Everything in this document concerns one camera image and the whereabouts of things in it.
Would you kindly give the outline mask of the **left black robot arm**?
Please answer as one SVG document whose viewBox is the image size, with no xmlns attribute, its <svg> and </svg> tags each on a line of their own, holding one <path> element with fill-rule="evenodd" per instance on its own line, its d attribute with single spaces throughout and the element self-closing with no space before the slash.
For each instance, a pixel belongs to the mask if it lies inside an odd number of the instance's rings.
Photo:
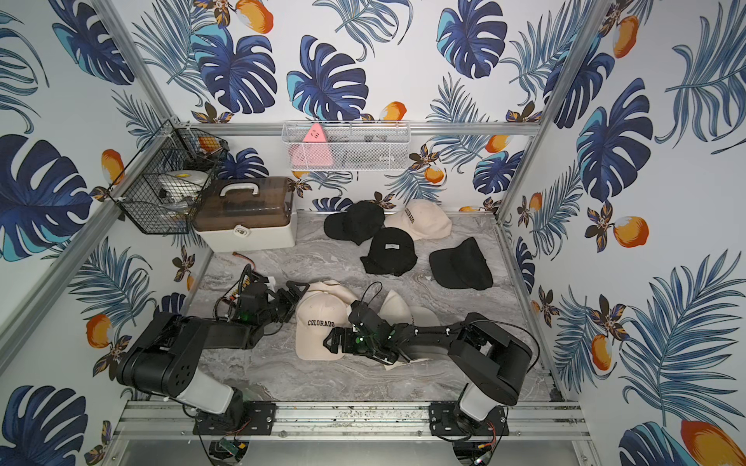
<svg viewBox="0 0 746 466">
<path fill-rule="evenodd" d="M 251 402 L 241 390 L 199 369 L 205 350 L 254 349 L 295 314 L 309 283 L 288 281 L 273 290 L 268 277 L 247 264 L 237 283 L 218 303 L 227 315 L 213 318 L 160 313 L 124 354 L 117 382 L 180 404 L 194 420 L 196 435 L 268 435 L 273 403 Z"/>
</svg>

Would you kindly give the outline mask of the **beige cap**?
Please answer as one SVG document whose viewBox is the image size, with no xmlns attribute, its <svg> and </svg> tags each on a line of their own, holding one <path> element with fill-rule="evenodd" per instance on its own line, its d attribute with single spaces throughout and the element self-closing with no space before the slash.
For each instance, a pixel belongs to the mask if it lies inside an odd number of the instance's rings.
<svg viewBox="0 0 746 466">
<path fill-rule="evenodd" d="M 306 361 L 334 361 L 343 353 L 333 353 L 324 340 L 336 327 L 350 328 L 349 314 L 357 295 L 336 281 L 311 283 L 296 310 L 295 351 Z"/>
<path fill-rule="evenodd" d="M 389 215 L 384 225 L 401 229 L 418 241 L 447 238 L 451 235 L 453 224 L 437 204 L 425 199 L 413 199 L 401 211 Z"/>
<path fill-rule="evenodd" d="M 390 325 L 408 323 L 417 326 L 440 326 L 435 312 L 425 307 L 408 305 L 404 298 L 394 290 L 386 296 L 379 316 Z"/>
</svg>

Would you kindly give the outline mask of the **black cap with label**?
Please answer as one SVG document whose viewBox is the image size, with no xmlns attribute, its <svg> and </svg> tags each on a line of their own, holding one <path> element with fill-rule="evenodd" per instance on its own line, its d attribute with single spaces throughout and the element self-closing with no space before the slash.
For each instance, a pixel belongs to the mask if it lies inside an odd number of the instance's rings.
<svg viewBox="0 0 746 466">
<path fill-rule="evenodd" d="M 361 257 L 365 272 L 370 275 L 402 276 L 417 264 L 413 238 L 404 230 L 385 227 L 372 238 L 367 256 Z"/>
</svg>

